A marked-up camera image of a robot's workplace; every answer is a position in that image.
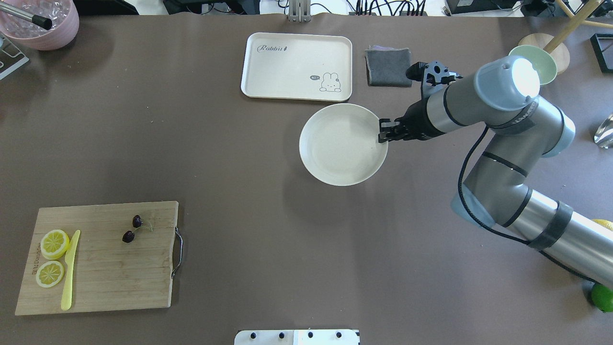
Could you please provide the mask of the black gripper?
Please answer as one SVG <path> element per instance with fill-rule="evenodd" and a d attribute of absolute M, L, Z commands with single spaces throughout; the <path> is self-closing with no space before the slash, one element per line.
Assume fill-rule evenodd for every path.
<path fill-rule="evenodd" d="M 408 107 L 404 116 L 379 119 L 378 143 L 394 140 L 429 140 L 435 137 L 435 128 L 427 113 L 427 101 L 418 101 Z"/>

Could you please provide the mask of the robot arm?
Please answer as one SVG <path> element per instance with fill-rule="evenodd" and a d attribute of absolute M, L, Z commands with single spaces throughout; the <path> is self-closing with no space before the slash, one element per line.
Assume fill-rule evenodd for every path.
<path fill-rule="evenodd" d="M 379 142 L 429 140 L 484 123 L 493 138 L 468 177 L 459 177 L 455 212 L 486 230 L 510 229 L 512 240 L 611 288 L 611 230 L 525 184 L 539 159 L 558 155 L 575 136 L 574 123 L 539 96 L 532 63 L 509 55 L 461 77 L 438 61 L 420 62 L 407 78 L 422 83 L 421 100 L 404 116 L 379 120 Z"/>

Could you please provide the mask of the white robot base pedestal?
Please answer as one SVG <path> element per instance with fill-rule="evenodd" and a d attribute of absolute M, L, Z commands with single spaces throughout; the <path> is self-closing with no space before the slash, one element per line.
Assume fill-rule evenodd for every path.
<path fill-rule="evenodd" d="M 286 330 L 243 330 L 234 339 L 235 345 L 359 345 L 358 330 L 348 328 L 316 328 Z"/>

